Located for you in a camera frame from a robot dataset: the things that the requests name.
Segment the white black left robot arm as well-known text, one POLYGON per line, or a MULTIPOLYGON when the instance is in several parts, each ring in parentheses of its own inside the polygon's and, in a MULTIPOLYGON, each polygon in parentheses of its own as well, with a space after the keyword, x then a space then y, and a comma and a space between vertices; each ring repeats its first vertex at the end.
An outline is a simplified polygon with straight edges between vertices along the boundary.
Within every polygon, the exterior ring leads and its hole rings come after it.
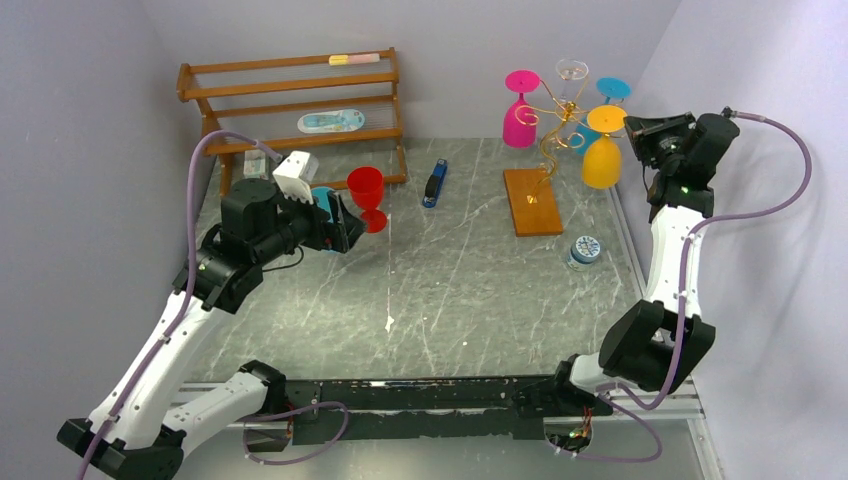
POLYGON ((227 425, 287 411, 285 376, 257 360, 181 406, 173 400, 217 331, 262 283, 268 263, 302 247, 345 253, 365 230, 336 193, 319 202, 287 195, 271 180, 234 184, 130 369, 87 417, 62 425, 59 443, 114 479, 171 479, 227 425))

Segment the yellow plastic wine glass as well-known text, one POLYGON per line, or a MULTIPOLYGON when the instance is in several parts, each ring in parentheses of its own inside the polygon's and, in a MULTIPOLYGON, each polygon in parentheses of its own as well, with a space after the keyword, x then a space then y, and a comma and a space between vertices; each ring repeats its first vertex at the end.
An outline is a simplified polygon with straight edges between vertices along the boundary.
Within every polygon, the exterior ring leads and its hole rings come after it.
POLYGON ((617 184, 621 175, 622 153, 613 134, 624 128, 627 113, 616 105, 602 105, 587 115, 588 127, 600 136, 586 150, 582 164, 582 179, 594 189, 608 189, 617 184))

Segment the red plastic wine glass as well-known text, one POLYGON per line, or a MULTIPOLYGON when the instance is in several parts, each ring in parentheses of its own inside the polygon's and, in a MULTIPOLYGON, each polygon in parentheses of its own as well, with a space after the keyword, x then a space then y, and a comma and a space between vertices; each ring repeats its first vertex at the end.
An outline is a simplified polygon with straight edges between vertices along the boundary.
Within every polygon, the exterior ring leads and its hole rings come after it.
POLYGON ((381 171, 372 166, 356 168, 348 175, 346 184, 354 204, 362 210, 366 231, 381 232, 388 223, 386 214, 380 210, 385 192, 381 171))

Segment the teal plastic wine glass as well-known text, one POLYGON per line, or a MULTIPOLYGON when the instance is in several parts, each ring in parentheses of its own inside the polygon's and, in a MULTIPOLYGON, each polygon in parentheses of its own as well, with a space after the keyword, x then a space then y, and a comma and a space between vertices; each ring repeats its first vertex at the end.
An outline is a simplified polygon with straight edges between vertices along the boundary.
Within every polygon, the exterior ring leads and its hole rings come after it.
POLYGON ((333 217, 333 207, 330 204, 329 196, 331 194, 334 194, 334 193, 335 193, 334 189, 332 189, 330 187, 326 187, 326 186, 319 186, 319 187, 314 187, 314 188, 311 189, 311 194, 313 196, 313 199, 315 200, 315 203, 317 204, 318 207, 320 207, 322 210, 324 210, 330 216, 331 220, 333 220, 334 217, 333 217))

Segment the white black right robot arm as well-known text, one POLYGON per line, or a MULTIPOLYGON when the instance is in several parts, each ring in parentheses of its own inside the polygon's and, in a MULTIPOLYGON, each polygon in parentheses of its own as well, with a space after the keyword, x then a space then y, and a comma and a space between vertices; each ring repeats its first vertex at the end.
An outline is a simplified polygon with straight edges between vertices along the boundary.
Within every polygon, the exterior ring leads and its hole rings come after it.
POLYGON ((549 399, 565 415, 599 405, 602 392, 618 388, 654 392, 661 402, 715 341, 715 328, 702 319, 697 273, 703 235, 716 218, 709 183, 740 130, 716 113, 626 116, 623 129, 636 159, 656 172, 647 195, 653 241, 647 290, 608 330, 599 352, 575 355, 558 368, 549 399))

